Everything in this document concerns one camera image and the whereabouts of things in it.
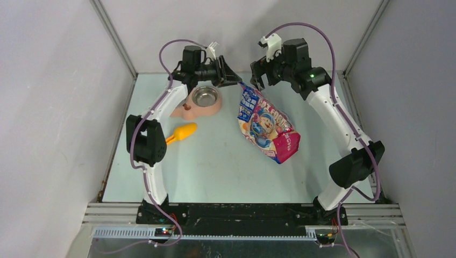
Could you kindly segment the pink double pet bowl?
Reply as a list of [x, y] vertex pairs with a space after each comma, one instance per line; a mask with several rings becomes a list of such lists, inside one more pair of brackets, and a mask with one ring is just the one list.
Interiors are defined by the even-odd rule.
[[193, 89], [186, 102], [178, 106], [170, 115], [187, 121], [198, 117], [217, 114], [222, 108], [222, 95], [213, 86], [201, 86]]

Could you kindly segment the colourful cat food bag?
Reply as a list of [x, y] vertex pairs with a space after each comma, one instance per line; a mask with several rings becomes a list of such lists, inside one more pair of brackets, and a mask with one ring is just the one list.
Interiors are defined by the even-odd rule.
[[286, 162], [299, 149], [301, 135], [289, 117], [258, 89], [243, 82], [238, 123], [247, 141], [278, 164]]

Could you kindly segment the yellow plastic scoop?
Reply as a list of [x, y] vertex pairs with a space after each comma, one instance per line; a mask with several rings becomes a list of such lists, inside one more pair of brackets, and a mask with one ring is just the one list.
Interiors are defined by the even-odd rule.
[[166, 144], [170, 145], [176, 141], [184, 140], [185, 138], [194, 134], [197, 130], [196, 123], [188, 123], [182, 126], [177, 127], [173, 134], [166, 139]]

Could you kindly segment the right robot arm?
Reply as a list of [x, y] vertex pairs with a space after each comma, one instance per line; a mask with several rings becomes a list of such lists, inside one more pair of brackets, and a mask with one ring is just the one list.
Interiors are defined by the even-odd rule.
[[303, 38], [282, 41], [272, 34], [262, 37], [259, 45], [266, 49], [266, 55], [251, 63], [251, 83], [263, 89], [263, 75], [268, 85], [290, 83], [317, 112], [336, 142], [341, 158], [329, 166], [331, 179], [314, 200], [316, 207], [312, 211], [315, 222], [326, 225], [348, 192], [374, 172], [385, 147], [380, 141], [373, 142], [355, 123], [327, 71], [312, 66], [308, 44]]

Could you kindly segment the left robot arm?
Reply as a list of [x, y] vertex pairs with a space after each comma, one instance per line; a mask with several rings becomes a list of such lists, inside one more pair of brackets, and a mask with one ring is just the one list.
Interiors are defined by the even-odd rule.
[[182, 59], [175, 69], [166, 67], [159, 51], [159, 62], [168, 74], [168, 84], [156, 101], [142, 114], [127, 117], [126, 146], [133, 169], [140, 169], [145, 187], [144, 202], [153, 204], [149, 217], [163, 224], [170, 217], [170, 209], [163, 205], [168, 192], [163, 182], [162, 160], [167, 151], [163, 125], [172, 112], [182, 106], [199, 82], [209, 81], [220, 88], [235, 85], [241, 78], [228, 66], [222, 55], [216, 55], [218, 42], [208, 46], [189, 41], [184, 47]]

